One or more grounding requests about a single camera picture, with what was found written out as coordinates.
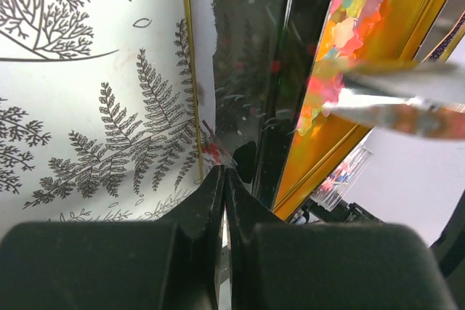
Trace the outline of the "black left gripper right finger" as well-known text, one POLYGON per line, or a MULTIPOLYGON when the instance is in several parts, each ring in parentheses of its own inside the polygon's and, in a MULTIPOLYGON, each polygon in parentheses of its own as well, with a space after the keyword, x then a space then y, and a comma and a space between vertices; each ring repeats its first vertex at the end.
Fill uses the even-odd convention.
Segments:
POLYGON ((455 309, 422 239, 397 224, 281 221, 225 172, 234 309, 455 309))

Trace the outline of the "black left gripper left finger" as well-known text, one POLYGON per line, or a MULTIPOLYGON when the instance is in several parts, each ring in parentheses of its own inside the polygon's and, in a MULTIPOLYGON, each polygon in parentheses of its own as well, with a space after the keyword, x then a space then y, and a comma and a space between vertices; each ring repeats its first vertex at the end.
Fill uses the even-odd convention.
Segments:
POLYGON ((3 309, 216 309, 225 168, 155 221, 31 222, 1 241, 3 309))

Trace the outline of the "silver metal scoop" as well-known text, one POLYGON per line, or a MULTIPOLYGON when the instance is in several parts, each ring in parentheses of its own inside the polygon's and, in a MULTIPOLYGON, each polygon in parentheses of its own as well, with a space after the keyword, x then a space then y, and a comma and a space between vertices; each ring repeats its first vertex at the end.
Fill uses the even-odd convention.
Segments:
POLYGON ((341 74, 343 88, 323 109, 367 127, 426 139, 464 139, 464 67, 454 62, 329 59, 314 73, 341 74))

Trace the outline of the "tin with gummy candies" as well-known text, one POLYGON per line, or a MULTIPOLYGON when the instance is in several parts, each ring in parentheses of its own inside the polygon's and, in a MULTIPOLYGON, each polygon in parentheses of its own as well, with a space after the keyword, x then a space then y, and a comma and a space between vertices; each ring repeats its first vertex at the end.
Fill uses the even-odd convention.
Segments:
POLYGON ((194 72, 203 164, 235 168, 278 217, 288 218, 372 126, 464 138, 457 69, 320 55, 336 0, 211 1, 211 69, 194 72))

